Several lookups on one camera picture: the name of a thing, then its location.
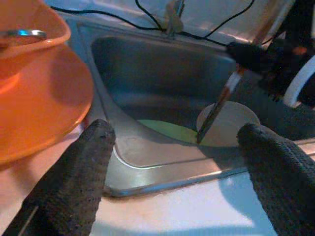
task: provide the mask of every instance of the metal surface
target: metal surface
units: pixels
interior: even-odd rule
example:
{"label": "metal surface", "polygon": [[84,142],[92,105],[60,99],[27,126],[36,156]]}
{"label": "metal surface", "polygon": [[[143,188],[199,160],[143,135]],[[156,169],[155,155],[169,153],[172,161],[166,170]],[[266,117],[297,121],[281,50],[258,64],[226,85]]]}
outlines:
{"label": "metal surface", "polygon": [[[245,171],[238,148],[200,147],[163,136],[137,122],[155,119],[195,129],[200,111],[219,97],[236,64],[221,50],[178,36],[170,40],[126,28],[65,16],[70,46],[85,61],[95,83],[88,119],[105,118],[117,140],[104,192],[148,193]],[[315,137],[315,113],[274,103],[245,73],[231,97],[248,106],[262,124],[293,140]],[[308,154],[314,140],[300,141]]]}
{"label": "metal surface", "polygon": [[22,46],[46,40],[45,32],[36,29],[0,31],[0,48]]}

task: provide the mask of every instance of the faucet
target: faucet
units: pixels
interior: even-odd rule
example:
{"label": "faucet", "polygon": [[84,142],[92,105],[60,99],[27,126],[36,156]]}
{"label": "faucet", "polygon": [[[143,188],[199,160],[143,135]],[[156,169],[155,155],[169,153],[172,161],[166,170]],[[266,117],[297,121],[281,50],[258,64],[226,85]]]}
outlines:
{"label": "faucet", "polygon": [[166,29],[166,35],[168,37],[174,37],[175,33],[183,31],[184,24],[181,20],[183,13],[185,0],[173,0],[166,5],[166,14],[168,16],[168,25]]}

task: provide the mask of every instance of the orange plate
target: orange plate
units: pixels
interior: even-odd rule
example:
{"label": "orange plate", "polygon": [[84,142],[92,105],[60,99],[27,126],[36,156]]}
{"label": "orange plate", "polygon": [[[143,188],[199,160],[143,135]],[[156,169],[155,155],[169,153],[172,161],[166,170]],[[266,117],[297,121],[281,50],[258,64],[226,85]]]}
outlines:
{"label": "orange plate", "polygon": [[34,60],[0,92],[0,164],[55,143],[87,114],[93,81],[66,46],[33,52]]}

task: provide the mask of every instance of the kitchen countertop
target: kitchen countertop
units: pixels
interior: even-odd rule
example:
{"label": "kitchen countertop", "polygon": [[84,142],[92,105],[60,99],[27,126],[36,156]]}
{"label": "kitchen countertop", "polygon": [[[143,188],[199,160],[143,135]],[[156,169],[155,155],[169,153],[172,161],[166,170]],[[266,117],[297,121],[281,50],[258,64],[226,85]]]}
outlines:
{"label": "kitchen countertop", "polygon": [[[0,167],[0,234],[23,199],[82,132],[78,126],[56,145]],[[91,235],[275,236],[248,173],[152,195],[102,198]]]}

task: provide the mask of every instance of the wire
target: wire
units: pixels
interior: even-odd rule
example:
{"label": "wire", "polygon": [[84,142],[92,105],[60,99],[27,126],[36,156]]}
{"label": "wire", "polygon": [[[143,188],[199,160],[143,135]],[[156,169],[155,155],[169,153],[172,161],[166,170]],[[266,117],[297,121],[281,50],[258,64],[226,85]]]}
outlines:
{"label": "wire", "polygon": [[109,13],[109,12],[105,12],[105,11],[98,11],[98,10],[66,10],[66,9],[62,9],[62,8],[58,8],[58,7],[55,7],[55,6],[50,6],[52,9],[54,10],[57,10],[57,11],[61,11],[61,12],[65,12],[65,13],[70,13],[70,14],[87,14],[87,13],[97,13],[97,14],[102,14],[102,15],[107,15],[107,16],[111,16],[111,17],[114,17],[114,18],[117,18],[123,22],[126,22],[127,24],[130,24],[134,27],[136,27],[137,29],[140,29],[140,30],[159,30],[159,28],[149,28],[149,27],[142,27],[142,26],[139,26],[139,25],[136,25],[134,23],[132,23],[131,21],[129,20],[126,20],[120,16],[117,16],[117,15],[114,15],[112,13]]}
{"label": "wire", "polygon": [[263,42],[261,45],[265,45],[266,43],[269,43],[271,40],[274,39],[274,36],[272,36],[271,38],[269,38],[267,41]]}
{"label": "wire", "polygon": [[139,0],[135,0],[138,8],[140,10],[142,10],[144,13],[147,14],[147,16],[149,16],[157,25],[157,27],[159,28],[160,31],[165,31],[165,29],[162,28],[162,26],[160,25],[160,23],[156,20],[156,18],[150,13],[148,12],[143,6],[140,5]]}
{"label": "wire", "polygon": [[248,11],[252,5],[254,4],[255,0],[252,0],[250,2],[250,4],[242,11],[240,11],[239,13],[235,14],[234,16],[231,16],[230,18],[228,18],[227,20],[223,21],[219,26],[217,26],[213,31],[211,31],[210,33],[206,34],[204,36],[204,38],[209,37],[211,34],[213,34],[214,32],[216,32],[219,28],[221,28],[223,25],[225,25],[226,23],[228,23],[229,21],[233,20],[234,18],[238,17],[239,15],[242,15],[243,13],[245,13],[246,11]]}
{"label": "wire", "polygon": [[227,46],[227,44],[225,44],[225,43],[220,43],[220,42],[214,41],[212,39],[204,38],[202,36],[198,36],[198,35],[195,35],[195,34],[192,34],[192,33],[184,32],[184,31],[180,32],[178,34],[179,35],[183,35],[183,36],[187,36],[187,37],[191,37],[191,38],[194,38],[194,39],[198,39],[198,40],[206,40],[208,42],[212,42],[212,43],[218,44],[220,46],[224,46],[224,47]]}
{"label": "wire", "polygon": [[[134,24],[134,23],[132,23],[132,22],[130,22],[130,21],[120,17],[120,16],[117,16],[117,15],[114,15],[112,13],[105,12],[105,11],[98,11],[98,10],[67,10],[67,9],[63,9],[63,8],[59,8],[59,7],[55,7],[55,6],[50,6],[50,7],[52,9],[56,10],[56,11],[65,12],[65,13],[69,13],[69,14],[96,13],[96,14],[102,14],[102,15],[111,16],[111,17],[117,18],[117,19],[119,19],[119,20],[121,20],[123,22],[126,22],[127,24],[130,24],[131,26],[134,26],[134,27],[136,27],[137,29],[140,29],[140,30],[165,31],[165,29],[161,30],[160,28],[142,27],[142,26],[136,25],[136,24]],[[180,32],[178,34],[186,36],[186,37],[191,37],[191,38],[194,38],[194,39],[198,39],[198,40],[205,40],[205,41],[212,42],[212,43],[215,43],[215,44],[220,45],[220,46],[227,46],[227,44],[220,43],[220,42],[217,42],[217,41],[214,41],[214,40],[211,40],[211,39],[208,39],[208,38],[204,38],[204,37],[201,37],[201,36],[198,36],[198,35],[194,35],[194,34],[191,34],[191,33],[188,33],[188,32]]]}

